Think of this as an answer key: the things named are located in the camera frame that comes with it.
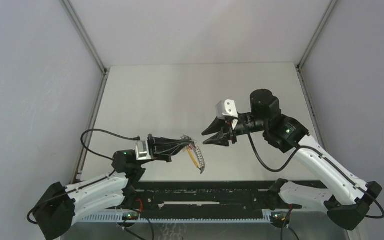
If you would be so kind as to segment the metal keyring with small rings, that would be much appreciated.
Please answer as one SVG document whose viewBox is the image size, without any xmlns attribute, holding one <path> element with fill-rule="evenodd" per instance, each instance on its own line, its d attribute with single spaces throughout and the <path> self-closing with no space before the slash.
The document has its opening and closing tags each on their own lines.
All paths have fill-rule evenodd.
<svg viewBox="0 0 384 240">
<path fill-rule="evenodd" d="M 205 171 L 206 163 L 201 149 L 197 145 L 197 141 L 187 135 L 181 137 L 182 140 L 188 140 L 189 144 L 185 146 L 182 151 L 188 153 L 195 167 L 200 171 L 202 175 Z"/>
</svg>

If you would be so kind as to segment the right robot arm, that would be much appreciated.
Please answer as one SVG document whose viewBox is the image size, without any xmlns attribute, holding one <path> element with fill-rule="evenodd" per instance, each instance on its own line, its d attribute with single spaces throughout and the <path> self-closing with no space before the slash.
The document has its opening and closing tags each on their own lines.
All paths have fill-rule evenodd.
<svg viewBox="0 0 384 240">
<path fill-rule="evenodd" d="M 269 145 L 288 155 L 289 162 L 298 161 L 323 184 L 315 188 L 280 178 L 268 190 L 270 209 L 285 204 L 309 208 L 326 214 L 342 229 L 355 230 L 369 217 L 371 205 L 378 204 L 382 186 L 362 180 L 335 160 L 304 125 L 282 113 L 270 90 L 255 90 L 249 100 L 247 113 L 239 113 L 231 99 L 220 101 L 214 121 L 202 132 L 207 136 L 204 143 L 228 147 L 238 136 L 261 132 Z"/>
</svg>

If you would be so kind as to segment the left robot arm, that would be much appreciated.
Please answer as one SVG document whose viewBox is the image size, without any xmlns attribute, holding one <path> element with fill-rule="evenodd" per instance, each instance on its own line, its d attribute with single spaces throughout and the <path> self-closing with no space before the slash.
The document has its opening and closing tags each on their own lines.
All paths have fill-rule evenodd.
<svg viewBox="0 0 384 240">
<path fill-rule="evenodd" d="M 37 225 L 45 239 L 55 240 L 80 220 L 105 209 L 133 210 L 141 203 L 135 185 L 146 171 L 144 165 L 154 161 L 170 163 L 173 156 L 195 144 L 187 135 L 170 139 L 149 134 L 146 140 L 134 137 L 132 141 L 133 149 L 116 151 L 109 158 L 110 172 L 75 184 L 56 182 L 49 186 L 27 213 L 27 221 Z"/>
</svg>

